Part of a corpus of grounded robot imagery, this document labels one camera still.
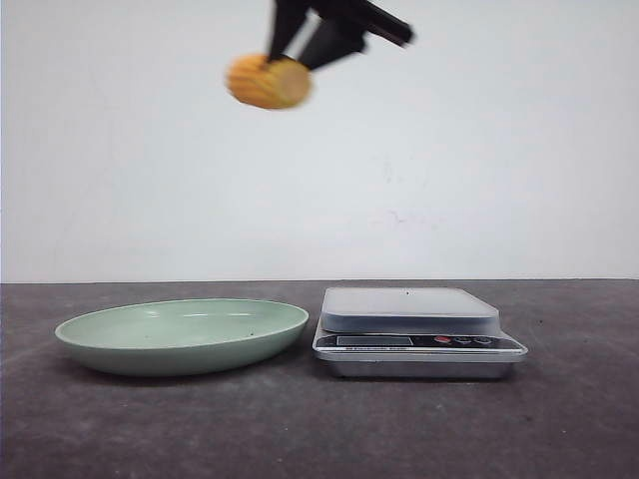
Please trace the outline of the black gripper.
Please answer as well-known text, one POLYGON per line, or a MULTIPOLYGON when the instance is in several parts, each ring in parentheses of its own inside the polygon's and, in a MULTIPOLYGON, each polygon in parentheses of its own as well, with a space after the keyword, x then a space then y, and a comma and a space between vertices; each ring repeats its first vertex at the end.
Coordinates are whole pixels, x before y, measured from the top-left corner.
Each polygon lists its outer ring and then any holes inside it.
POLYGON ((268 61, 281 60, 313 8, 322 20, 298 56, 298 61, 313 71, 361 53, 363 36, 370 33, 395 45, 413 39, 413 30, 405 21, 364 0, 276 0, 268 61))

